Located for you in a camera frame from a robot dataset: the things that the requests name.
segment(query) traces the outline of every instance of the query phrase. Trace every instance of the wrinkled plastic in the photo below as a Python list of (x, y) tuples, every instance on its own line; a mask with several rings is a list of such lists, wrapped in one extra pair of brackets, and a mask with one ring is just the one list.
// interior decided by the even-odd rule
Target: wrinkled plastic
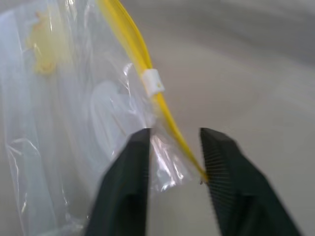
[(1, 156), (23, 235), (79, 235), (100, 178), (142, 128), (154, 128), (151, 194), (190, 179), (94, 1), (22, 5), (0, 31)]

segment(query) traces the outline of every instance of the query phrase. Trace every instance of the plastic bag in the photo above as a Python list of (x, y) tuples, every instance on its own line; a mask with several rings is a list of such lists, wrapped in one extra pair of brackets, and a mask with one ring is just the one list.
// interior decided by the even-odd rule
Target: plastic bag
[(94, 1), (0, 16), (1, 135), (25, 236), (78, 235), (129, 135), (154, 127), (151, 194), (190, 179), (133, 64)]

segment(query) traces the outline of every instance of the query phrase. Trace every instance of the yellow object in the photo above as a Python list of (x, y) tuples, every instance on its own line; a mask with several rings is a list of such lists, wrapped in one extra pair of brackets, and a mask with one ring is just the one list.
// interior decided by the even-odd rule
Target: yellow object
[(56, 70), (57, 63), (69, 58), (67, 37), (60, 15), (53, 7), (45, 13), (36, 12), (36, 17), (38, 22), (32, 26), (26, 43), (34, 50), (35, 72), (49, 75)]
[(38, 23), (32, 26), (27, 47), (33, 48), (36, 58), (35, 72), (50, 74), (56, 69), (56, 59), (50, 46), (50, 21), (48, 15), (36, 13)]
[[(135, 68), (141, 77), (142, 73), (146, 69), (151, 69), (153, 66), (146, 44), (140, 34), (139, 29), (119, 0), (97, 0), (97, 2), (103, 16), (111, 25), (111, 28), (114, 31), (116, 37), (126, 50), (130, 59), (133, 61)], [(179, 143), (180, 147), (183, 149), (184, 153), (187, 155), (192, 164), (197, 168), (202, 177), (202, 180), (207, 181), (206, 173), (198, 164), (181, 132), (179, 131), (167, 107), (163, 94), (158, 93), (154, 95), (153, 100), (158, 104), (171, 132), (173, 133), (173, 136)]]

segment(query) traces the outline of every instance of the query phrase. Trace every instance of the transparent plastic sheet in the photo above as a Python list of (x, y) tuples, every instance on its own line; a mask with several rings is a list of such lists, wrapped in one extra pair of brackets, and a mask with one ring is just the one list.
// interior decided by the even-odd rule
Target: transparent plastic sheet
[(190, 180), (94, 1), (25, 4), (0, 16), (0, 31), (1, 156), (23, 235), (79, 235), (100, 178), (145, 127), (154, 128), (151, 195)]

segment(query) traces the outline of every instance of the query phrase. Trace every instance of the white surface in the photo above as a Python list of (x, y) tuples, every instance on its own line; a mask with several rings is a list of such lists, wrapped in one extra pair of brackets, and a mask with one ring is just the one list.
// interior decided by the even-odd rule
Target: white surface
[[(314, 235), (315, 41), (314, 30), (307, 28), (312, 21), (273, 19), (275, 23), (264, 27), (264, 19), (271, 17), (255, 18), (259, 14), (253, 13), (250, 21), (251, 13), (242, 9), (222, 9), (203, 1), (192, 7), (189, 0), (187, 4), (160, 0), (161, 6), (147, 4), (146, 9), (136, 4), (144, 1), (125, 2), (194, 153), (200, 157), (199, 127), (235, 138), (268, 176), (302, 232)], [(15, 4), (0, 1), (0, 7), (8, 3)], [(226, 18), (218, 16), (222, 11), (228, 12)], [(239, 21), (226, 21), (237, 11)], [(7, 163), (0, 169), (9, 172)], [(7, 183), (9, 179), (1, 179), (2, 186)], [(8, 192), (1, 191), (0, 197), (9, 198)], [(10, 232), (6, 222), (15, 217), (10, 202), (0, 205), (1, 212), (8, 212), (0, 220), (2, 232)], [(219, 235), (206, 188), (196, 182), (152, 199), (150, 217), (148, 231), (153, 236)]]

